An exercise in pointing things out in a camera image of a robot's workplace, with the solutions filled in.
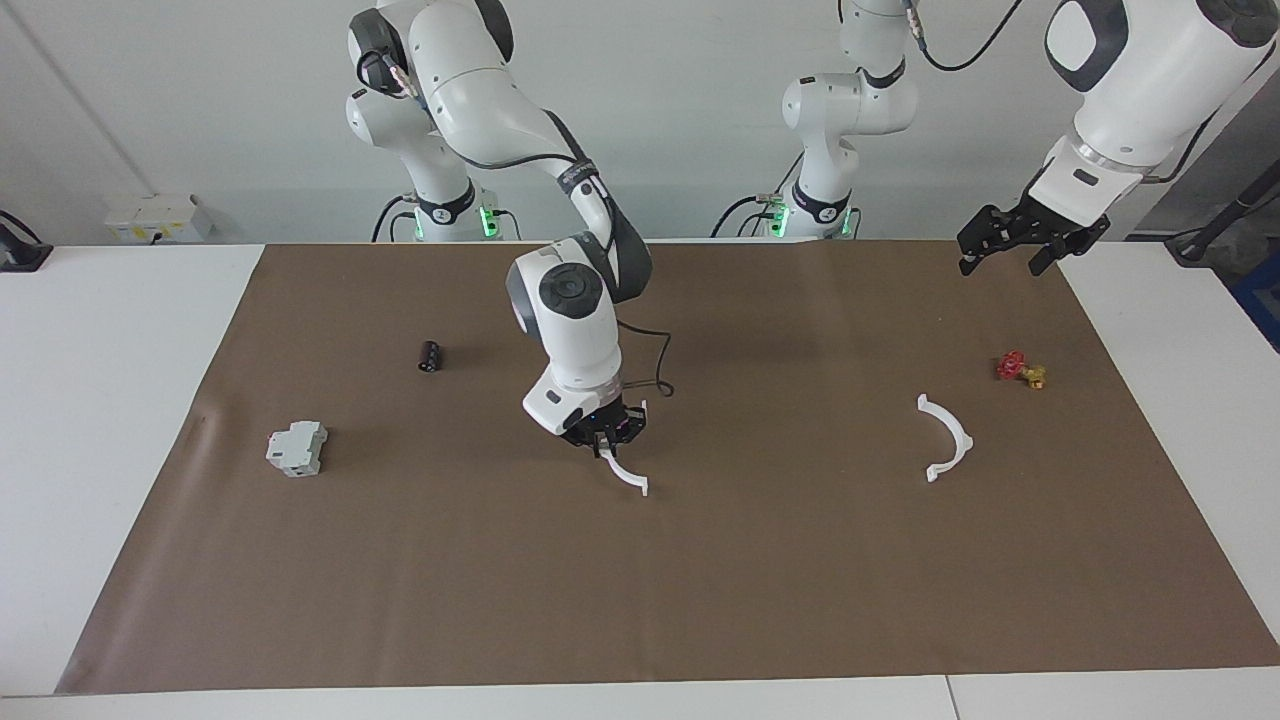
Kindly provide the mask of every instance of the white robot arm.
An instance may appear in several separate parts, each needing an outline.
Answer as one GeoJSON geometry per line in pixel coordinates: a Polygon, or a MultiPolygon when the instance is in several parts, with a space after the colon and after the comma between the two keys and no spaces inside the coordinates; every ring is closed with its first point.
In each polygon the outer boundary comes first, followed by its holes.
{"type": "Polygon", "coordinates": [[[1084,106],[1018,206],[987,205],[960,232],[960,270],[1018,245],[1042,246],[1037,275],[1088,251],[1107,209],[1271,56],[1276,28],[1274,0],[1064,0],[1044,46],[1084,106]]]}
{"type": "Polygon", "coordinates": [[[613,305],[644,291],[653,263],[564,123],[517,88],[500,1],[380,3],[352,19],[348,46],[366,86],[412,97],[467,164],[532,165],[582,215],[586,232],[516,260],[507,290],[521,328],[549,357],[525,410],[571,443],[612,455],[644,429],[644,411],[622,402],[613,305]]]}
{"type": "Polygon", "coordinates": [[[347,99],[347,126],[404,164],[413,181],[413,213],[424,242],[502,240],[493,193],[472,182],[462,159],[435,135],[435,123],[416,102],[358,90],[347,99]]]}
{"type": "Polygon", "coordinates": [[[919,91],[906,69],[901,0],[842,0],[840,44],[852,74],[818,74],[787,87],[782,117],[804,142],[799,178],[786,190],[782,234],[838,234],[849,214],[858,151],[849,136],[890,135],[915,118],[919,91]]]}

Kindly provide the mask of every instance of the white curved plastic part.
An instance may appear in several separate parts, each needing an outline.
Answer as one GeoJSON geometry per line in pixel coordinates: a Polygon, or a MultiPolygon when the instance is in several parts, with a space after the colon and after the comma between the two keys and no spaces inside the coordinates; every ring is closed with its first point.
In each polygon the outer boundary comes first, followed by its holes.
{"type": "Polygon", "coordinates": [[[617,475],[620,480],[627,483],[628,486],[640,488],[640,495],[649,497],[649,478],[628,473],[625,468],[622,468],[622,465],[618,465],[618,459],[613,456],[613,451],[608,447],[600,448],[600,457],[609,464],[609,468],[613,469],[613,474],[617,475]]]}
{"type": "Polygon", "coordinates": [[[927,395],[922,395],[919,400],[915,401],[915,406],[920,410],[920,413],[927,413],[929,415],[933,415],[938,420],[942,420],[942,424],[946,425],[948,430],[951,430],[951,437],[955,438],[956,441],[955,459],[952,459],[950,462],[929,465],[929,468],[924,471],[924,475],[932,483],[938,479],[938,475],[955,468],[956,465],[960,464],[961,460],[964,460],[964,455],[970,450],[973,450],[973,438],[964,432],[964,427],[960,424],[960,420],[957,420],[955,415],[947,411],[946,407],[929,402],[929,397],[927,395]]]}

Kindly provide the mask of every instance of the electrical outlet box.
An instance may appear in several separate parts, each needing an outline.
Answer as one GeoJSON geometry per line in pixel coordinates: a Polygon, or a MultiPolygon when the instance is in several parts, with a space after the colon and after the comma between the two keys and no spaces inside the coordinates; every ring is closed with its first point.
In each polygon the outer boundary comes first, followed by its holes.
{"type": "Polygon", "coordinates": [[[214,229],[191,195],[114,199],[106,227],[122,242],[205,242],[214,229]]]}

